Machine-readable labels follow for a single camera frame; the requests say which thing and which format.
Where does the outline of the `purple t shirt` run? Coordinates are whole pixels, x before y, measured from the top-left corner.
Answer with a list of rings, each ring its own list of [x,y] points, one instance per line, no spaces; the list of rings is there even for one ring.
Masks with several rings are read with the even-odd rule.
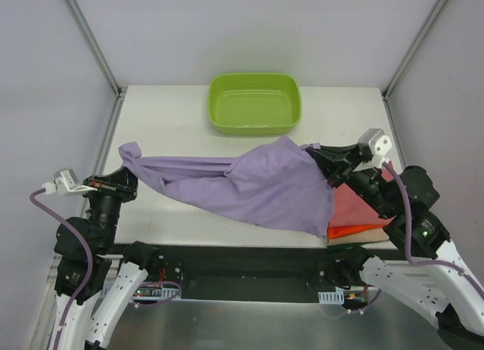
[[[165,197],[262,228],[324,237],[335,211],[317,163],[287,136],[239,157],[143,156],[119,147],[122,165]]]

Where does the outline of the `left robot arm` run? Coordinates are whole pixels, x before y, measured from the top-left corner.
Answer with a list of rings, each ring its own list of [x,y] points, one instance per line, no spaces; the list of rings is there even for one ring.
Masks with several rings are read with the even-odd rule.
[[[114,284],[102,289],[112,261],[121,206],[137,197],[138,179],[126,168],[79,181],[72,169],[54,175],[54,191],[88,199],[84,218],[61,218],[54,251],[57,267],[56,325],[51,349],[105,349],[137,288],[161,278],[160,252],[136,241],[123,254]]]

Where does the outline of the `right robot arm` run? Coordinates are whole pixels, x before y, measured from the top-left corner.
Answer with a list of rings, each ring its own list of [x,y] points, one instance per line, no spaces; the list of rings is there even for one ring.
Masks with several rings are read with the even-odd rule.
[[[363,144],[348,147],[307,147],[328,184],[348,186],[380,218],[383,230],[409,265],[425,268],[436,285],[432,290],[392,271],[369,250],[357,246],[325,271],[334,286],[364,283],[387,293],[417,312],[437,330],[451,349],[483,347],[483,286],[457,251],[451,235],[430,210],[439,193],[427,171],[408,166],[397,173]]]

